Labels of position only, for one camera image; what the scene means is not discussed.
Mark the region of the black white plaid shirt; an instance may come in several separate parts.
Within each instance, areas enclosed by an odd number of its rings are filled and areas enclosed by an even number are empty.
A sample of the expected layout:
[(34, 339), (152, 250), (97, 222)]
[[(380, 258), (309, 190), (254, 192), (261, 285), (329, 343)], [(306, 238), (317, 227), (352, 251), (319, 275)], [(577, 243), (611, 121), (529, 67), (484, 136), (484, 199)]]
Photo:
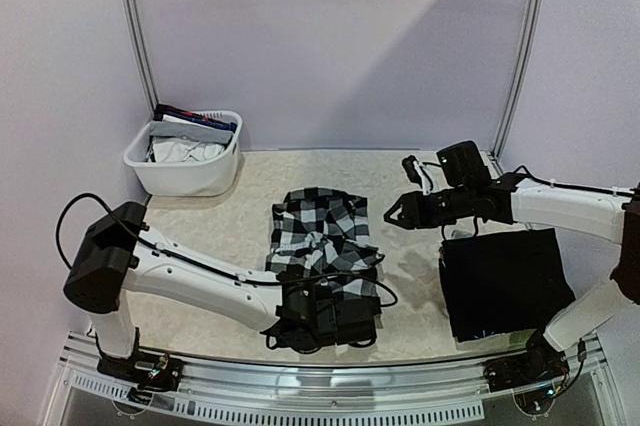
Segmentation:
[(270, 249), (265, 269), (300, 269), (339, 297), (376, 297), (377, 267), (384, 254), (370, 237), (368, 199), (342, 190), (309, 187), (291, 191), (271, 206)]

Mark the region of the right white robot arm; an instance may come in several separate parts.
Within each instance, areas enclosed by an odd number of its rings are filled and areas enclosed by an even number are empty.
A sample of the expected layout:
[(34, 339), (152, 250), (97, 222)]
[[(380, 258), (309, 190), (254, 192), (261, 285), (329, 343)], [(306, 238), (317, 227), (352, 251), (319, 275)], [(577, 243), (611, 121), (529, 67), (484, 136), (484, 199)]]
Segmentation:
[(435, 190), (422, 161), (403, 159), (419, 190), (401, 195), (384, 213), (385, 222), (405, 230), (435, 229), (471, 217), (502, 224), (536, 224), (585, 233), (620, 246), (609, 278), (557, 313), (539, 343), (517, 361), (517, 373), (537, 382), (561, 352), (639, 301), (639, 190), (598, 188), (535, 177), (520, 166), (493, 178), (477, 145), (466, 140), (436, 154), (447, 188)]

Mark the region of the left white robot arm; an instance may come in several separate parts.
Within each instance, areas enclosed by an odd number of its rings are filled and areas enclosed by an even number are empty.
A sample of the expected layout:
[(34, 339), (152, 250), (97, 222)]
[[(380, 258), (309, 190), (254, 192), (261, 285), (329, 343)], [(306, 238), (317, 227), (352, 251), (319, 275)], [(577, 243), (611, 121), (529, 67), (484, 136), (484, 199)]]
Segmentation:
[(140, 203), (103, 210), (66, 263), (63, 294), (91, 317), (100, 348), (128, 380), (149, 369), (146, 354), (135, 347), (129, 292), (229, 318), (264, 335), (269, 349), (314, 354), (338, 345), (365, 348), (377, 339), (382, 304), (375, 272), (242, 269), (169, 240), (147, 224)]

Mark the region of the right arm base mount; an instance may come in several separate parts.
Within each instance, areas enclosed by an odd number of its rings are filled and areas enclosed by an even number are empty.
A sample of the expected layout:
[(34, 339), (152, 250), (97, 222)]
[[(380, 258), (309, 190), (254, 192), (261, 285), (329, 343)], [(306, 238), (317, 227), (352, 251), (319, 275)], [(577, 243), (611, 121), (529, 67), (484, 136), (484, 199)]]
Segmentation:
[(553, 386), (548, 397), (555, 398), (563, 394), (582, 373), (587, 357), (586, 343), (580, 339), (577, 343), (579, 368), (573, 380), (570, 380), (570, 367), (566, 355), (556, 351), (540, 331), (530, 336), (523, 353), (502, 356), (483, 364), (483, 377), (491, 392), (518, 388), (542, 381), (551, 381), (561, 376), (559, 386)]

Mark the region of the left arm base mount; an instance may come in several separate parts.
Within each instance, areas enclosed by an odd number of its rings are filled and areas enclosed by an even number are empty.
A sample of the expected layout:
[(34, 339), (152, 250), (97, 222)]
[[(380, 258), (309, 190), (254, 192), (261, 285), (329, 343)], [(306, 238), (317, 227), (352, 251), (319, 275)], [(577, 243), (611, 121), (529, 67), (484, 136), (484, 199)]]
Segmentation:
[(177, 392), (185, 363), (168, 352), (160, 354), (140, 349), (140, 332), (135, 328), (133, 350), (127, 358), (109, 356), (96, 341), (100, 359), (97, 372), (123, 381), (135, 383), (136, 389), (151, 392)]

